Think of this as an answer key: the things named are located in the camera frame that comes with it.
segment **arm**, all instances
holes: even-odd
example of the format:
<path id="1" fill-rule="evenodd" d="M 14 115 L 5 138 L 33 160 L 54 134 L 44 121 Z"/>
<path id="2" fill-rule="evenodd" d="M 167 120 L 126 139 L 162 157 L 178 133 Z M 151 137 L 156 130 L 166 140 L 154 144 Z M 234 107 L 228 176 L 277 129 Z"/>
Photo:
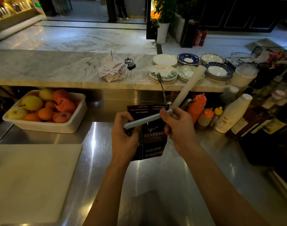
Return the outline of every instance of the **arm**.
<path id="1" fill-rule="evenodd" d="M 220 168 L 195 139 L 191 115 L 171 107 L 172 117 L 162 109 L 167 123 L 164 132 L 171 135 L 178 153 L 185 160 L 216 225 L 266 225 L 268 223 L 236 191 Z"/>
<path id="2" fill-rule="evenodd" d="M 116 114 L 111 132 L 112 160 L 83 226 L 117 225 L 123 179 L 135 155 L 141 130 L 141 126 L 136 127 L 132 136 L 127 136 L 123 132 L 123 118 L 134 120 L 128 112 Z"/>

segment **white paper roll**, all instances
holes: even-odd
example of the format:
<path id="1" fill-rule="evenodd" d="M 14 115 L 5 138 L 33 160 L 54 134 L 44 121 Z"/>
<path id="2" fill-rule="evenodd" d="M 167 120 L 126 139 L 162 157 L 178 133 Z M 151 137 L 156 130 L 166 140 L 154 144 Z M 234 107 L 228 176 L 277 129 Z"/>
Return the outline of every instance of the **white paper roll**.
<path id="1" fill-rule="evenodd" d="M 200 77 L 204 74 L 206 68 L 202 65 L 199 65 L 194 72 L 194 74 L 191 76 L 191 78 L 188 80 L 186 85 L 183 87 L 175 101 L 173 102 L 173 106 L 179 106 L 181 102 L 184 100 L 184 98 L 187 96 L 188 92 L 196 85 Z"/>

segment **fruit container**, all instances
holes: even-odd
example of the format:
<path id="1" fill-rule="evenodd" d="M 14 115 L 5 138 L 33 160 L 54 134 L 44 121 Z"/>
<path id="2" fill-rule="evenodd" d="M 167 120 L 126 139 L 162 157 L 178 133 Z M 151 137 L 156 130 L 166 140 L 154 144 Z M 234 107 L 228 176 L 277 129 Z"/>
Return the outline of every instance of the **fruit container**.
<path id="1" fill-rule="evenodd" d="M 19 101 L 17 101 L 13 107 L 18 106 L 23 98 L 25 98 L 31 92 L 40 92 L 39 90 L 32 90 L 24 95 Z M 34 121 L 23 121 L 9 119 L 7 113 L 3 115 L 4 121 L 12 122 L 14 125 L 17 125 L 21 129 L 41 131 L 41 132 L 56 132 L 56 133 L 74 133 L 78 129 L 81 121 L 83 120 L 85 113 L 87 111 L 87 105 L 85 102 L 86 96 L 81 93 L 70 93 L 71 99 L 73 101 L 80 101 L 77 109 L 74 111 L 70 120 L 66 123 L 45 123 L 45 122 L 34 122 Z"/>

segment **orange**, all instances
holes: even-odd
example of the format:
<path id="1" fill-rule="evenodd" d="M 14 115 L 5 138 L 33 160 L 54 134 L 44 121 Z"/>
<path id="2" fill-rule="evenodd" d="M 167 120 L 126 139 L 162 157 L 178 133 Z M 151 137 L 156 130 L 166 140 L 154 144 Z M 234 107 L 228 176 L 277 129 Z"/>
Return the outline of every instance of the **orange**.
<path id="1" fill-rule="evenodd" d="M 52 111 L 54 111 L 54 110 L 55 110 L 55 102 L 53 102 L 53 101 L 46 102 L 45 108 L 49 108 L 49 109 L 51 109 Z"/>
<path id="2" fill-rule="evenodd" d="M 39 93 L 38 93 L 38 92 L 31 92 L 31 93 L 29 93 L 27 96 L 39 97 Z"/>
<path id="3" fill-rule="evenodd" d="M 38 117 L 38 115 L 36 113 L 27 114 L 26 117 L 24 117 L 24 120 L 25 121 L 35 121 L 35 122 L 41 121 L 40 117 Z"/>
<path id="4" fill-rule="evenodd" d="M 49 108 L 41 108 L 38 112 L 38 117 L 42 120 L 50 120 L 53 117 L 53 111 Z"/>
<path id="5" fill-rule="evenodd" d="M 59 103 L 59 100 L 61 98 L 70 99 L 70 94 L 64 89 L 59 89 L 59 90 L 55 91 L 55 93 L 53 94 L 53 100 L 56 103 Z"/>
<path id="6" fill-rule="evenodd" d="M 75 104 L 66 98 L 60 98 L 57 104 L 55 107 L 61 112 L 73 113 L 76 109 Z"/>
<path id="7" fill-rule="evenodd" d="M 75 102 L 74 102 L 76 108 L 79 106 L 80 102 L 81 102 L 81 101 L 75 101 Z"/>
<path id="8" fill-rule="evenodd" d="M 60 114 L 60 113 L 57 113 L 57 112 L 53 112 L 53 117 L 52 117 L 52 120 L 55 121 L 55 118 Z"/>

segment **metal counter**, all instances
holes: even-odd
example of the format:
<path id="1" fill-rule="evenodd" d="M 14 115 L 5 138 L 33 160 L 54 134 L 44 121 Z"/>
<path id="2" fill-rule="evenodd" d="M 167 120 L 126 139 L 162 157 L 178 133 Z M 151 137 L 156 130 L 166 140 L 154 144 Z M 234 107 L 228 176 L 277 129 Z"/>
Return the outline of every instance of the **metal counter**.
<path id="1" fill-rule="evenodd" d="M 89 106 L 74 134 L 29 131 L 13 126 L 0 144 L 83 143 L 83 150 L 59 221 L 11 225 L 81 226 L 111 160 L 113 123 L 106 121 L 113 121 L 113 108 L 124 111 L 126 105 L 140 103 L 95 102 L 94 106 Z M 248 163 L 237 141 L 215 130 L 197 131 L 197 137 L 238 192 L 270 225 L 287 225 L 286 199 L 263 167 Z M 161 157 L 130 163 L 123 183 L 118 225 L 215 225 L 187 165 L 170 138 Z"/>

